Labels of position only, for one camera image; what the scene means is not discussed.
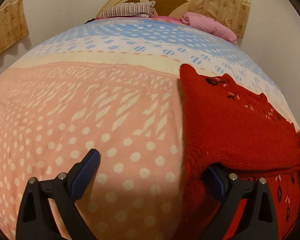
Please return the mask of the beige side curtain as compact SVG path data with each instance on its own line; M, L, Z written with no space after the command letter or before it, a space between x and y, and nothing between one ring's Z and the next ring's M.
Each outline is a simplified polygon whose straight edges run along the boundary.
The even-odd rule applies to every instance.
M27 35L23 0L5 0L0 6L0 54Z

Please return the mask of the beige patterned curtain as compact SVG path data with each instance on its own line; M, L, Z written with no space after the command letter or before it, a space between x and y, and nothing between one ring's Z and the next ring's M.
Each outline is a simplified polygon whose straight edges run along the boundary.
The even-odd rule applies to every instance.
M188 11L213 18L242 38L250 6L251 0L190 0Z

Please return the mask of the red knitted sweater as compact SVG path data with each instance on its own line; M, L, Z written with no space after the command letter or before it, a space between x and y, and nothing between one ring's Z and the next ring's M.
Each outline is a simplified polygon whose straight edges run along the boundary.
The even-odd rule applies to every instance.
M220 202L202 181L202 173L219 163L239 178L265 178L284 239L300 211L300 131L267 100L239 86L228 74L199 75L180 67L183 100L184 195L175 239L198 239Z

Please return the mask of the pink pillow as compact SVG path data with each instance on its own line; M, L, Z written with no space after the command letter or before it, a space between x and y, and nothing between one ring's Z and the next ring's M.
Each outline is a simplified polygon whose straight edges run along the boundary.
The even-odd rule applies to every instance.
M213 18L187 11L181 18L181 22L195 29L220 37L234 45L237 44L237 35Z

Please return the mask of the striped grey pillow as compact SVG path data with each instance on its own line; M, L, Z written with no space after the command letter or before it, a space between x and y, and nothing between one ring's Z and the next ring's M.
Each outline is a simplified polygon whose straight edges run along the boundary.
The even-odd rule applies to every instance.
M106 9L98 18L111 17L154 17L155 1L122 3Z

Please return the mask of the pink blue dotted bedsheet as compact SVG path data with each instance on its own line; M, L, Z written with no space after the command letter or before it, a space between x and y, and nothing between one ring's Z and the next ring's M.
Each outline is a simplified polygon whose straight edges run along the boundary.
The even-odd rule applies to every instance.
M15 238L28 180L53 179L91 148L101 165L76 202L98 239L169 239L180 215L179 67L229 74L295 118L233 44L182 24L112 18L46 40L0 75L0 228Z

